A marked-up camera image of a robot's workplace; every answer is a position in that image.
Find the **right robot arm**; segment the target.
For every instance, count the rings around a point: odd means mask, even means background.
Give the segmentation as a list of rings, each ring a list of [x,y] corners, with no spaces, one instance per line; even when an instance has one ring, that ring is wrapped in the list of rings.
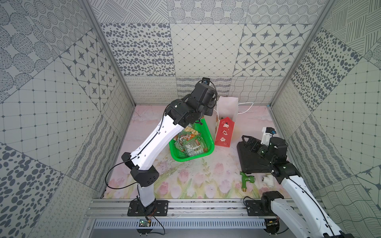
[[[263,193],[261,211],[279,217],[297,238],[352,238],[336,225],[307,188],[298,169],[287,160],[284,139],[264,133],[261,140],[242,136],[237,144],[239,158],[249,159],[260,169],[267,168],[295,202],[296,212],[278,191]]]

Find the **white pipe elbow fitting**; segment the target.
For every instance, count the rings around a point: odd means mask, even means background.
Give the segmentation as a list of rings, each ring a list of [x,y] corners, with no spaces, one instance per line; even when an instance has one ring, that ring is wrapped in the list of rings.
[[[274,187],[274,178],[271,174],[262,176],[262,183],[267,187]]]

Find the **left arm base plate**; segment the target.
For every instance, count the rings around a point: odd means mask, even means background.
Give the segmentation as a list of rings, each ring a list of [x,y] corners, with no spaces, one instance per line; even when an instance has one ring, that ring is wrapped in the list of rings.
[[[152,204],[144,207],[140,200],[134,199],[130,202],[128,216],[143,217],[143,216],[167,216],[169,201],[155,200]]]

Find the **white red paper gift bag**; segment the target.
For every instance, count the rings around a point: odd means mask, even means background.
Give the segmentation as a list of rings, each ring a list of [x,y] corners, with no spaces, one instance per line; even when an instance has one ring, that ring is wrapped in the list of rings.
[[[250,107],[244,112],[239,112],[239,106],[247,104],[250,104]],[[216,112],[214,145],[230,147],[238,115],[246,113],[253,105],[253,102],[240,103],[236,97],[221,96],[218,99],[214,108]]]

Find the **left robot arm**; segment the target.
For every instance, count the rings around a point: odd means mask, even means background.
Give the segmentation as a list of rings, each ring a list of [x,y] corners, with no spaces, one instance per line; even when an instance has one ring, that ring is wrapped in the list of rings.
[[[130,170],[138,184],[138,202],[144,208],[154,205],[154,182],[159,173],[153,163],[167,144],[189,124],[202,125],[204,116],[211,116],[217,102],[217,89],[210,78],[202,78],[193,91],[172,101],[163,112],[154,131],[135,151],[125,152],[122,163]]]

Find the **green plastic basket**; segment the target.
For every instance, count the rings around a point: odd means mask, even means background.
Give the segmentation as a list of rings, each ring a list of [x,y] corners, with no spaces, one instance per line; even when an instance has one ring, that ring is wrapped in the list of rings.
[[[211,155],[214,151],[214,142],[206,120],[201,124],[189,124],[170,142],[170,153],[174,160],[185,162]]]

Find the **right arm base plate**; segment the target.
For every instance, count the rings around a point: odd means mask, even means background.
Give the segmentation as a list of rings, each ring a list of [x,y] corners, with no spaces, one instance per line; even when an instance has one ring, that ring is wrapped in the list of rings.
[[[249,217],[274,216],[272,213],[265,211],[265,209],[262,208],[262,202],[260,200],[245,200],[244,205],[246,206],[247,215]]]

